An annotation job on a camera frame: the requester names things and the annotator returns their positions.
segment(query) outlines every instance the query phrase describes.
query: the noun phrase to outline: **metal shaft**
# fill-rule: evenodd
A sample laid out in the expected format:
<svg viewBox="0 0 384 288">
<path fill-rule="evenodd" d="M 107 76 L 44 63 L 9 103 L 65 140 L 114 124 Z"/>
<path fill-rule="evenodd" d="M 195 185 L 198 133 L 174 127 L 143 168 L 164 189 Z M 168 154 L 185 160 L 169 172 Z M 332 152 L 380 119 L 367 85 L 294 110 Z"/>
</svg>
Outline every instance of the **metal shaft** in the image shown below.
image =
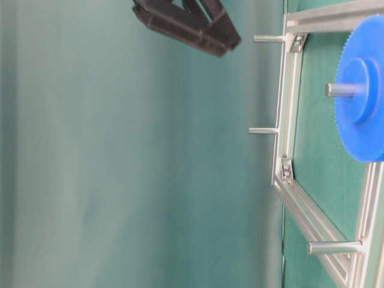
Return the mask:
<svg viewBox="0 0 384 288">
<path fill-rule="evenodd" d="M 254 41 L 266 43 L 282 43 L 284 42 L 284 36 L 255 35 Z"/>
<path fill-rule="evenodd" d="M 327 97 L 353 97 L 355 92 L 356 86 L 354 84 L 329 83 L 325 86 Z"/>
<path fill-rule="evenodd" d="M 278 134 L 277 128 L 249 128 L 249 134 Z"/>
<path fill-rule="evenodd" d="M 361 242 L 309 242 L 308 254 L 363 253 Z"/>
</svg>

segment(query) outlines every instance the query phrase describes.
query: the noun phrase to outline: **gear teeth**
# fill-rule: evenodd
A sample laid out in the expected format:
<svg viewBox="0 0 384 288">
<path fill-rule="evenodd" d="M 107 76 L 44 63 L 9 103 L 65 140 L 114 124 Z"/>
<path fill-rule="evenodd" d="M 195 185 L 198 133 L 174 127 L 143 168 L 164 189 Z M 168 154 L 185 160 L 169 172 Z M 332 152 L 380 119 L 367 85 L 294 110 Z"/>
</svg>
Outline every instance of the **gear teeth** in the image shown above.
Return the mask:
<svg viewBox="0 0 384 288">
<path fill-rule="evenodd" d="M 377 19 L 382 19 L 382 17 L 383 17 L 382 15 L 377 14 L 377 15 L 373 15 L 373 16 L 366 17 L 363 21 L 366 21 L 367 19 L 375 19 L 375 18 L 377 18 Z M 346 42 L 345 42 L 345 44 L 344 44 L 344 47 L 343 47 L 343 49 L 342 49 L 342 51 L 341 51 L 341 55 L 340 55 L 340 58 L 339 58 L 339 61 L 338 61 L 338 65 L 337 65 L 337 75 L 339 74 L 339 70 L 340 70 L 340 68 L 341 68 L 341 60 L 342 60 L 342 58 L 343 58 L 343 56 L 344 56 L 344 52 L 345 52 L 345 50 L 346 50 L 346 47 L 348 46 L 350 39 L 354 36 L 355 33 L 356 33 L 356 28 L 349 34 L 349 36 L 348 36 L 348 38 L 347 38 L 347 40 L 346 40 Z M 343 141 L 343 138 L 341 137 L 341 133 L 340 133 L 340 129 L 339 129 L 339 123 L 338 123 L 338 121 L 337 121 L 337 119 L 336 119 L 335 100 L 336 100 L 336 99 L 334 99 L 334 107 L 333 107 L 333 110 L 334 110 L 334 119 L 335 119 L 335 123 L 336 123 L 337 134 L 338 134 L 338 136 L 339 136 L 341 145 L 343 146 L 344 150 L 345 150 L 345 151 L 346 151 L 346 152 L 347 152 L 347 153 L 348 153 L 354 160 L 356 160 L 356 157 L 354 157 L 353 155 L 351 155 L 351 153 L 346 149 L 346 145 L 345 145 L 345 143 L 344 143 L 344 141 Z M 379 160 L 384 160 L 384 149 L 381 151 L 381 153 L 378 153 L 378 154 L 374 157 L 374 160 L 373 160 L 373 161 L 379 161 Z"/>
</svg>

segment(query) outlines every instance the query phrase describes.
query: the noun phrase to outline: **blue gear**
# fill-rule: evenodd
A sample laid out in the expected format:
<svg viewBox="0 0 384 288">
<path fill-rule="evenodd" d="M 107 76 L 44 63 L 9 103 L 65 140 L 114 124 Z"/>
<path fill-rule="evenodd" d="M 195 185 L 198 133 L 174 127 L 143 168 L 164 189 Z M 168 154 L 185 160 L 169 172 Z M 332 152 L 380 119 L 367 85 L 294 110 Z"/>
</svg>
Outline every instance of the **blue gear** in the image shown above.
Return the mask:
<svg viewBox="0 0 384 288">
<path fill-rule="evenodd" d="M 384 160 L 384 16 L 363 20 L 341 54 L 336 83 L 356 85 L 350 98 L 335 98 L 338 134 L 358 162 Z"/>
</svg>

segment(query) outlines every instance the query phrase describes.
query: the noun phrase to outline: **green cloth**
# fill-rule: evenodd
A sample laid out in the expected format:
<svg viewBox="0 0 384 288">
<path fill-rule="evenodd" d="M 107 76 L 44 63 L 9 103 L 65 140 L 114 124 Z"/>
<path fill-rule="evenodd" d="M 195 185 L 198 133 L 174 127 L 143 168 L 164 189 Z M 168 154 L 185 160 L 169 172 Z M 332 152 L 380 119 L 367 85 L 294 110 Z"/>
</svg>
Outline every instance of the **green cloth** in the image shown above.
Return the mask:
<svg viewBox="0 0 384 288">
<path fill-rule="evenodd" d="M 342 1 L 288 0 L 288 9 L 295 12 L 338 2 Z M 293 165 L 297 181 L 341 233 L 353 240 L 364 165 L 352 160 L 342 147 L 333 101 L 325 97 L 325 85 L 335 80 L 347 36 L 313 34 L 307 40 Z M 307 255 L 307 242 L 289 213 L 284 231 L 285 288 L 335 287 L 317 257 Z"/>
<path fill-rule="evenodd" d="M 223 1 L 217 59 L 132 0 L 0 0 L 4 288 L 281 284 L 271 185 L 281 0 Z"/>
</svg>

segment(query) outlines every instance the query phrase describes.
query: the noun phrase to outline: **aluminum frame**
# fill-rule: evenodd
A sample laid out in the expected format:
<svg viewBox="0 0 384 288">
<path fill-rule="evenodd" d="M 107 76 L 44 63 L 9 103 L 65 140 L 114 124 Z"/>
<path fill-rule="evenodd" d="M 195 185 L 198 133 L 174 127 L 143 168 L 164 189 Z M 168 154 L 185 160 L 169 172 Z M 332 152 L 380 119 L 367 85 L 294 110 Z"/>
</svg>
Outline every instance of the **aluminum frame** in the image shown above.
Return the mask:
<svg viewBox="0 0 384 288">
<path fill-rule="evenodd" d="M 289 13 L 284 16 L 282 36 L 254 36 L 255 42 L 281 43 L 282 48 L 275 127 L 250 128 L 249 133 L 274 135 L 272 185 L 309 246 L 320 247 L 319 260 L 342 288 L 384 287 L 384 209 L 379 209 L 384 208 L 384 162 L 366 164 L 355 239 L 347 242 L 295 181 L 290 166 L 295 146 L 302 50 L 307 34 L 351 31 L 372 14 L 384 14 L 382 0 L 352 1 Z M 341 253 L 340 245 L 352 252 Z"/>
</svg>

